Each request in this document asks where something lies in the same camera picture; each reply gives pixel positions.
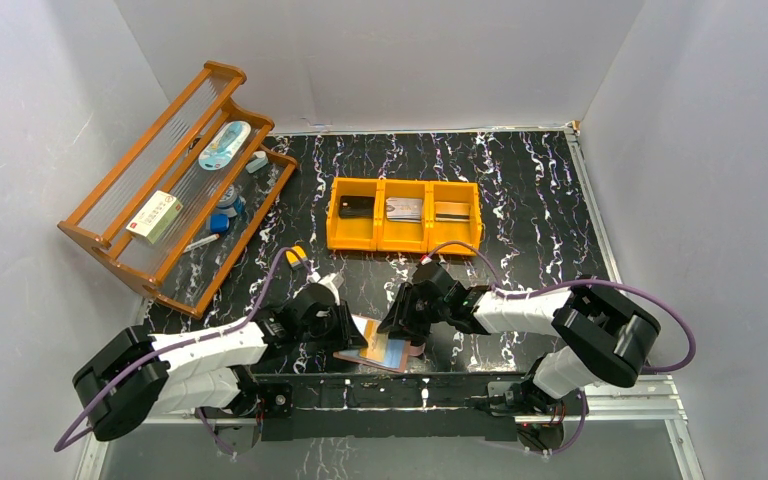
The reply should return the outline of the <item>pink leather card holder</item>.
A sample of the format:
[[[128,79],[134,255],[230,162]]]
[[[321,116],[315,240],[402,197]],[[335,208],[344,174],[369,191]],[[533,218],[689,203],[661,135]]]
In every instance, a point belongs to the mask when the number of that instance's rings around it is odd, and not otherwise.
[[[406,373],[408,359],[419,357],[424,353],[425,345],[415,346],[409,341],[379,334],[377,328],[380,321],[378,320],[360,315],[354,315],[353,320],[368,346],[335,352],[333,357],[336,359],[389,372]]]

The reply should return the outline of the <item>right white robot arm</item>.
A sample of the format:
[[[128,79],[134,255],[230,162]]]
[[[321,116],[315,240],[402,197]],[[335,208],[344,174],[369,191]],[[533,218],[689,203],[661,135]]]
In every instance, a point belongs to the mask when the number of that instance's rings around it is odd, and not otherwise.
[[[503,293],[491,285],[466,287],[428,261],[400,286],[378,330],[423,345],[436,323],[464,334],[562,339],[564,347],[542,357],[521,389],[537,414],[550,413],[563,396],[592,383],[633,386],[661,331],[654,316],[612,282],[588,278],[544,293]]]

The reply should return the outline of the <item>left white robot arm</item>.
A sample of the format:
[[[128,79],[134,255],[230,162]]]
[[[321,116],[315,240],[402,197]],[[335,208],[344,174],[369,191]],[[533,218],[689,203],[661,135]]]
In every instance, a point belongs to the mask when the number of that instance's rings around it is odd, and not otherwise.
[[[340,297],[341,283],[329,274],[282,304],[258,301],[224,326],[180,334],[144,325],[122,330],[72,379],[90,433],[112,441],[151,415],[204,408],[241,417],[285,414],[275,399],[286,388],[259,385],[250,369],[301,344],[331,352],[367,347]]]

